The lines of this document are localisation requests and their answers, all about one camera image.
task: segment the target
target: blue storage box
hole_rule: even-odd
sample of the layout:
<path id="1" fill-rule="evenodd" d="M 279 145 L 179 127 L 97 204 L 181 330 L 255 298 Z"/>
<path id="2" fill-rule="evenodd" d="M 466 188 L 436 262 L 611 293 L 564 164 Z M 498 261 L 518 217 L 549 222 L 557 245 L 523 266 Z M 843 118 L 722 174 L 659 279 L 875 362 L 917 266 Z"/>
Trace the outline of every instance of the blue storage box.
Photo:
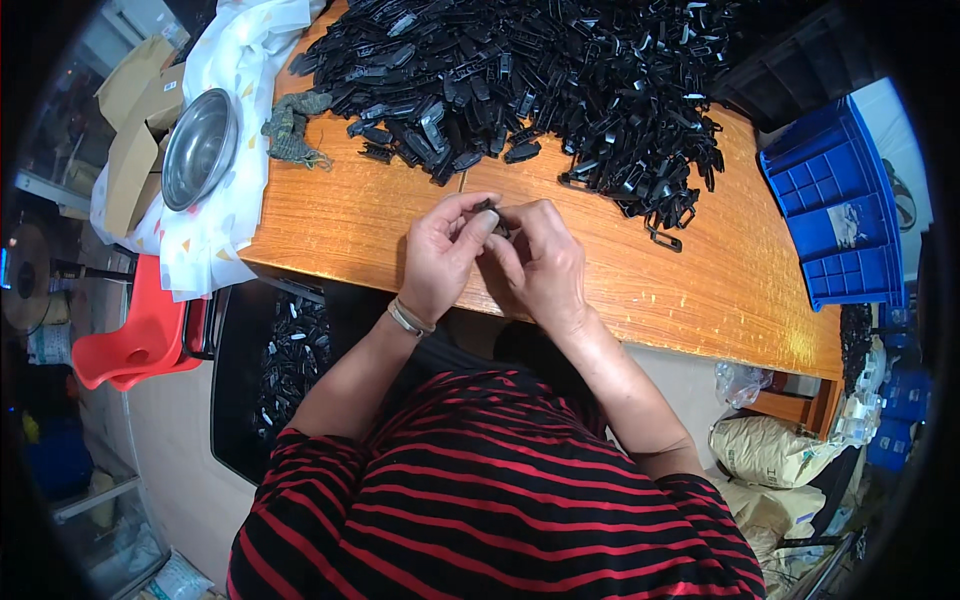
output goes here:
<path id="1" fill-rule="evenodd" d="M 894 367 L 890 381 L 880 388 L 880 395 L 887 399 L 881 417 L 911 422 L 926 419 L 932 390 L 933 381 L 926 372 L 898 371 Z"/>
<path id="2" fill-rule="evenodd" d="M 901 470 L 913 445 L 910 439 L 911 424 L 905 420 L 881 417 L 880 427 L 867 445 L 867 462 L 893 471 Z"/>
<path id="3" fill-rule="evenodd" d="M 906 304 L 893 190 L 853 98 L 799 119 L 759 154 L 813 310 Z"/>
<path id="4" fill-rule="evenodd" d="M 896 308 L 889 304 L 880 306 L 877 324 L 883 327 L 906 327 L 914 322 L 913 312 L 909 308 Z M 906 348 L 912 345 L 912 333 L 884 333 L 883 345 L 887 348 Z"/>

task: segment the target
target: label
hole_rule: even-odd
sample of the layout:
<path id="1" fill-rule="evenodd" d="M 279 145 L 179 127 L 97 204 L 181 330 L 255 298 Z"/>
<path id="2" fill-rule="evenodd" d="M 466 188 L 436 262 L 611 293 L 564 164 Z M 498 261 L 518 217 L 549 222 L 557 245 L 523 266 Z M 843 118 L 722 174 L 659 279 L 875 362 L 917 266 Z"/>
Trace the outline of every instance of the label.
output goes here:
<path id="1" fill-rule="evenodd" d="M 860 218 L 850 203 L 831 206 L 827 209 L 830 225 L 833 227 L 833 237 L 836 239 L 837 249 L 855 248 L 856 238 L 862 237 L 858 233 Z"/>

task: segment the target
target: pile of black plastic parts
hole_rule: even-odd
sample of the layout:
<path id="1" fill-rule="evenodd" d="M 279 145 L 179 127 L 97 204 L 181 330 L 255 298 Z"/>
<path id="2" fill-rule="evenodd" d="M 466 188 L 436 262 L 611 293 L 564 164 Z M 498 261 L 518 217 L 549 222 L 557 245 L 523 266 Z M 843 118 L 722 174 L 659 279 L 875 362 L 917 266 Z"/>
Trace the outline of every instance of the pile of black plastic parts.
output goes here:
<path id="1" fill-rule="evenodd" d="M 360 119 L 361 153 L 422 166 L 446 185 L 483 156 L 536 156 L 563 141 L 560 183 L 603 194 L 651 237 L 693 218 L 723 157 L 704 89 L 727 65 L 738 5 L 727 0 L 354 0 L 290 65 L 334 113 Z"/>
<path id="2" fill-rule="evenodd" d="M 333 362 L 329 334 L 323 303 L 294 294 L 277 300 L 273 335 L 260 357 L 263 375 L 252 420 L 261 438 L 275 438 L 329 370 Z"/>

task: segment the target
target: cardboard box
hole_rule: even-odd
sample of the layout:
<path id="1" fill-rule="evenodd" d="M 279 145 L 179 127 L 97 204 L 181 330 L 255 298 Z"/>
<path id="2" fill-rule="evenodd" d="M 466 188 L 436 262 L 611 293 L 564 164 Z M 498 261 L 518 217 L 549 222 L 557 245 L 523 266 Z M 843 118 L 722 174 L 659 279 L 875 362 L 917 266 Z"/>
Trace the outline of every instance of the cardboard box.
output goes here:
<path id="1" fill-rule="evenodd" d="M 160 191 L 165 136 L 183 108 L 186 65 L 160 72 L 159 55 L 166 52 L 166 61 L 173 52 L 163 42 L 151 38 L 137 46 L 97 90 L 101 112 L 117 128 L 108 154 L 104 227 L 119 237 L 136 228 Z"/>
<path id="2" fill-rule="evenodd" d="M 100 113 L 115 131 L 120 131 L 130 109 L 159 75 L 174 47 L 163 36 L 150 36 L 133 48 L 113 69 L 100 89 L 93 94 L 100 104 Z"/>

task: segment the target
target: bracelet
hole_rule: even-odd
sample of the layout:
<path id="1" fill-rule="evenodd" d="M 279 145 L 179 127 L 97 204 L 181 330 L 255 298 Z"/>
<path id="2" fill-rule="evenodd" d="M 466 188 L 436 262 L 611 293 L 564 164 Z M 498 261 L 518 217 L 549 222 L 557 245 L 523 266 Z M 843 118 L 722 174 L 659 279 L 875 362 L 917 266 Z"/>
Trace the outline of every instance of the bracelet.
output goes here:
<path id="1" fill-rule="evenodd" d="M 428 325 L 421 321 L 413 311 L 403 305 L 400 298 L 390 300 L 390 304 L 387 305 L 387 313 L 393 317 L 394 321 L 399 323 L 401 327 L 415 334 L 418 340 L 437 330 L 436 325 Z"/>

